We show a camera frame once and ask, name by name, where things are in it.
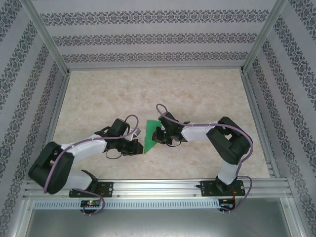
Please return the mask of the green paper sheet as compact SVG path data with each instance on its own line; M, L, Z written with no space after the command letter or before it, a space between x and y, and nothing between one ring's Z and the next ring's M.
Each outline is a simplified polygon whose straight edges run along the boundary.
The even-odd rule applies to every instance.
M157 127L161 128L161 123L158 120L147 120L146 134L144 139L145 154L157 144L157 142L152 140L153 133L156 131Z

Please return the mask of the aluminium frame post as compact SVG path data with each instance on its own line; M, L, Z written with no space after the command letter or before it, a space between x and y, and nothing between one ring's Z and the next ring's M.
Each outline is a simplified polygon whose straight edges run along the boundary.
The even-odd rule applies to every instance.
M244 64L241 67L241 72L244 75L249 70L250 66L252 65L252 62L255 60L260 48L262 47L264 41L266 40L268 34L270 33L274 23L276 22L278 16L281 14L286 3L287 3L287 0L276 0L254 44L252 45L244 61Z
M52 57L57 63L59 69L62 71L63 75L68 75L69 69L62 57L62 54L59 52L57 45L55 44L39 12L35 8L33 1L20 0L20 2L23 8L25 9L26 13L28 14L29 18L31 19L32 23L34 24L37 32L41 36L43 42L45 43L50 53L52 54Z

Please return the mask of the aluminium side rail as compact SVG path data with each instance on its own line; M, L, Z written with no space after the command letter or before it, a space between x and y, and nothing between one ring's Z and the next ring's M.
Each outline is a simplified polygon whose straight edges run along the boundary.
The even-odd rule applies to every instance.
M54 106L53 106L52 114L49 117L48 129L47 129L46 134L45 134L44 142L39 150L39 154L43 151L46 144L53 140L55 130L57 127L57 122L59 120L62 105L64 102L65 94L66 94L67 87L69 84L70 75L71 75L71 72L68 72L63 77L62 82L60 84L57 97L56 97L55 102L53 104Z
M258 133L261 148L265 157L269 175L271 178L280 178L280 174L276 165L274 154L270 146L268 136L266 134L264 124L260 115L259 107L256 103L254 93L248 76L244 72L240 72L241 80L245 89L247 100L251 109L251 113L254 119L255 127Z

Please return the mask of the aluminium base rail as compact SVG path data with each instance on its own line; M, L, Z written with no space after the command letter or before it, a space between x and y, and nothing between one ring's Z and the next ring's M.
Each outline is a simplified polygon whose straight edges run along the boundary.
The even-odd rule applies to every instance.
M293 196L286 178L254 178L250 186L248 179L242 179L243 189L250 190L250 198L285 198ZM113 182L112 198L117 199L171 199L202 198L197 187L199 179L170 180L111 180ZM24 199L68 199L70 189L62 189L54 195L44 193L41 186L34 181L27 182L23 193Z

